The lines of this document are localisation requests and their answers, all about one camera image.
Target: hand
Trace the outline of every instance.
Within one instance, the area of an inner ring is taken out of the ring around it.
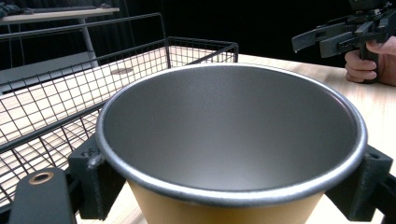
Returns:
[[[396,86],[396,36],[392,36],[387,42],[378,44],[369,41],[367,49],[378,54],[378,82]],[[346,80],[363,82],[364,79],[373,79],[377,76],[375,62],[362,60],[358,50],[346,54]]]

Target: metal pot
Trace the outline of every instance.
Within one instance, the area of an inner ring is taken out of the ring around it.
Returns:
[[[290,224],[356,169],[367,132],[353,104],[315,80],[217,63],[119,91],[96,140],[149,224]]]

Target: wire rack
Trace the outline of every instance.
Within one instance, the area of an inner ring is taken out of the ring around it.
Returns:
[[[149,14],[86,26],[160,17]],[[12,38],[67,29],[7,35]],[[67,157],[95,132],[95,122],[108,98],[150,74],[191,63],[235,63],[232,42],[166,37],[138,47],[72,64],[45,74],[0,83],[0,207],[12,203],[17,183],[46,167],[68,167]],[[87,68],[86,64],[101,65]]]

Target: black mount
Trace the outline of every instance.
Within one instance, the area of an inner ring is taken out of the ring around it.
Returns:
[[[328,21],[316,29],[291,39],[293,50],[313,46],[319,42],[322,58],[332,57],[353,49],[361,51],[363,60],[378,64],[378,55],[366,48],[366,42],[385,43],[396,28],[396,9],[385,0],[349,0],[355,14]],[[363,83],[374,83],[378,76]]]

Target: finger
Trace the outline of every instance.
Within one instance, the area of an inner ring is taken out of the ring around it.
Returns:
[[[353,77],[349,73],[346,73],[346,80],[351,81],[351,82],[363,82],[364,81],[364,79]]]
[[[346,79],[354,82],[363,82],[364,79],[374,79],[376,72],[373,70],[356,70],[346,64]]]
[[[378,44],[374,40],[366,43],[367,49],[377,54],[396,55],[396,36],[391,36],[387,42]]]
[[[374,70],[376,68],[375,62],[361,59],[359,50],[346,53],[345,60],[355,70]]]

